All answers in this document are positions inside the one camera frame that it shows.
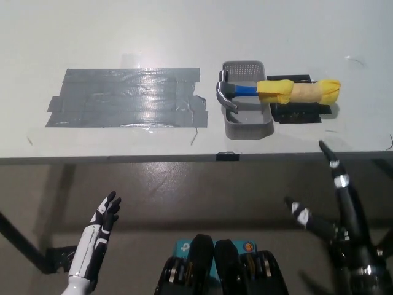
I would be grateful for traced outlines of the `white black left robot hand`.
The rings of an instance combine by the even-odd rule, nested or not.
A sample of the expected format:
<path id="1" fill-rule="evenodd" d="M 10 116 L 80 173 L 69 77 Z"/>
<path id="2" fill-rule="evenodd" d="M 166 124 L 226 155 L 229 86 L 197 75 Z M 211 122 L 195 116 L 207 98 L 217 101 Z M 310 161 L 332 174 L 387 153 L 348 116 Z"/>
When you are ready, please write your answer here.
<path id="1" fill-rule="evenodd" d="M 112 191 L 96 209 L 80 238 L 69 270 L 70 276 L 97 281 L 111 231 L 119 218 L 120 203 L 121 198 L 116 196 L 116 191 Z"/>

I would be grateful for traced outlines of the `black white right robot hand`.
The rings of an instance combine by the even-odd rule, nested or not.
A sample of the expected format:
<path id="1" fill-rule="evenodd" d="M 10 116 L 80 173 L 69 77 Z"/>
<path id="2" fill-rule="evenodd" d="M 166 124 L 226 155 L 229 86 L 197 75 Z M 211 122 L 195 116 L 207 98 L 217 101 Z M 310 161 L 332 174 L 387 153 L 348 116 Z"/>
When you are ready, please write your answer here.
<path id="1" fill-rule="evenodd" d="M 284 203 L 300 226 L 339 252 L 350 271 L 367 275 L 380 274 L 386 263 L 378 256 L 372 244 L 364 209 L 350 176 L 325 142 L 320 141 L 319 147 L 329 163 L 340 222 L 335 224 L 315 215 L 291 197 L 285 197 Z"/>

